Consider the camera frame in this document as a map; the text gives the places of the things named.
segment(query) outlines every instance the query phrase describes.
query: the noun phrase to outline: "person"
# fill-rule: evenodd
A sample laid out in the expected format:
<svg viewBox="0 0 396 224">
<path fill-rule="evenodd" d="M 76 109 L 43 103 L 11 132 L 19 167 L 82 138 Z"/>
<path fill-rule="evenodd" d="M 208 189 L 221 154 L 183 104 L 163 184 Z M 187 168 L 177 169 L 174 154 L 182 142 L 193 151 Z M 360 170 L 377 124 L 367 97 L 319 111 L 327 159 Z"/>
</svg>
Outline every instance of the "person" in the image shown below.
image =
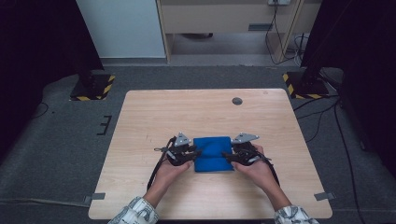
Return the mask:
<svg viewBox="0 0 396 224">
<path fill-rule="evenodd" d="M 262 146 L 253 146 L 263 154 Z M 146 194 L 143 197 L 134 198 L 108 224 L 156 223 L 159 215 L 156 213 L 155 208 L 161 198 L 177 177 L 187 171 L 191 165 L 192 161 L 188 161 L 180 166 L 173 166 L 169 161 L 164 161 L 156 174 L 151 188 L 148 189 Z M 294 205 L 290 202 L 282 188 L 276 183 L 269 166 L 265 162 L 257 160 L 250 166 L 244 166 L 233 161 L 232 166 L 235 170 L 250 177 L 253 183 L 268 196 L 275 211 L 274 220 L 276 224 L 318 223 L 301 206 Z"/>
</svg>

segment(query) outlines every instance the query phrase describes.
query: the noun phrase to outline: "sleeve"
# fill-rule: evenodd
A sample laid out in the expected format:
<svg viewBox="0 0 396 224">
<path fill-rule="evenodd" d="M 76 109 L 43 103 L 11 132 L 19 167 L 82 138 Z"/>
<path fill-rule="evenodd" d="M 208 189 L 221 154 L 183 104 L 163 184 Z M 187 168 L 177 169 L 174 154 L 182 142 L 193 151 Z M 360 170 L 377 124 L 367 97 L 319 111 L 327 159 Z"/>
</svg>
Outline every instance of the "sleeve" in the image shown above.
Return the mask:
<svg viewBox="0 0 396 224">
<path fill-rule="evenodd" d="M 310 217 L 301 206 L 291 205 L 279 209 L 275 212 L 275 224 L 318 224 L 318 222 Z"/>
<path fill-rule="evenodd" d="M 154 224 L 158 221 L 155 209 L 142 197 L 134 198 L 108 224 Z"/>
</svg>

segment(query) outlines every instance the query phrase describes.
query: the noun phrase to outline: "blue square object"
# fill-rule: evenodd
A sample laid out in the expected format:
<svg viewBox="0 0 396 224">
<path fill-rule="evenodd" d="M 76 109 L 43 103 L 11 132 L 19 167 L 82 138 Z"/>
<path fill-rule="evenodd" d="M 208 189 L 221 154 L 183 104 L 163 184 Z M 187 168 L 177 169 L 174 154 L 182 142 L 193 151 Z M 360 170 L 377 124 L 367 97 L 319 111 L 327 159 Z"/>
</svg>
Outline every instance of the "blue square object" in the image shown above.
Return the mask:
<svg viewBox="0 0 396 224">
<path fill-rule="evenodd" d="M 221 152 L 233 153 L 230 137 L 194 138 L 196 150 L 202 150 L 194 162 L 195 172 L 233 171 L 233 166 L 221 155 Z"/>
</svg>

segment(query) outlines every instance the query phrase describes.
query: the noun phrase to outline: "white wall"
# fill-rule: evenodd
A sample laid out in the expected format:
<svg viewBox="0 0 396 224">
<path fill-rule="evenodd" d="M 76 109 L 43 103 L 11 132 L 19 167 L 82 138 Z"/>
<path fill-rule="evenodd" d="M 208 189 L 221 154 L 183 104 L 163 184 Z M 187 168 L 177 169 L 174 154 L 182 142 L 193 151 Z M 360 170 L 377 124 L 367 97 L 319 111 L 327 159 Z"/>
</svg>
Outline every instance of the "white wall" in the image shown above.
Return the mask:
<svg viewBox="0 0 396 224">
<path fill-rule="evenodd" d="M 155 0 L 77 0 L 101 58 L 165 58 Z"/>
</svg>

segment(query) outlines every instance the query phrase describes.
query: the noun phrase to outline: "gray carpet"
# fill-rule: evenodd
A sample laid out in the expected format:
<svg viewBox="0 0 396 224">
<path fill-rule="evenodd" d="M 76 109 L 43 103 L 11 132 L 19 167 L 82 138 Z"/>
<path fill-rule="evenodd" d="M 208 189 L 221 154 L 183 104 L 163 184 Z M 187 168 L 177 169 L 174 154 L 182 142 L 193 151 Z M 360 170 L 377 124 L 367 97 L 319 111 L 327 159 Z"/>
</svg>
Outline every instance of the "gray carpet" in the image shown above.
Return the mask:
<svg viewBox="0 0 396 224">
<path fill-rule="evenodd" d="M 106 70 L 116 78 L 109 95 L 103 101 L 69 101 L 77 76 L 64 78 L 46 87 L 43 103 L 48 108 L 44 104 L 37 108 L 35 116 L 38 118 L 31 119 L 0 167 L 1 199 L 34 198 L 83 203 L 85 196 L 94 193 L 125 93 L 129 90 L 286 89 L 281 75 L 295 71 L 295 67 L 136 66 L 107 67 Z M 336 100 L 334 97 L 315 101 L 297 110 L 296 116 L 299 118 L 323 110 Z M 307 102 L 290 101 L 294 108 Z M 360 141 L 345 111 L 339 106 L 337 114 L 350 153 L 356 193 L 365 223 L 395 223 L 396 180 L 381 165 L 374 152 L 361 150 Z M 112 116 L 112 120 L 106 135 L 97 135 L 104 129 L 100 125 L 106 122 L 104 116 Z M 305 140 L 314 136 L 318 119 L 319 114 L 299 119 Z M 333 110 L 322 115 L 318 135 L 307 144 L 325 190 L 336 196 L 336 199 L 330 200 L 333 216 L 320 220 L 320 223 L 361 223 L 354 200 L 347 154 Z M 273 220 L 250 222 L 273 223 Z M 0 203 L 0 223 L 106 221 L 90 220 L 86 207 Z"/>
</svg>

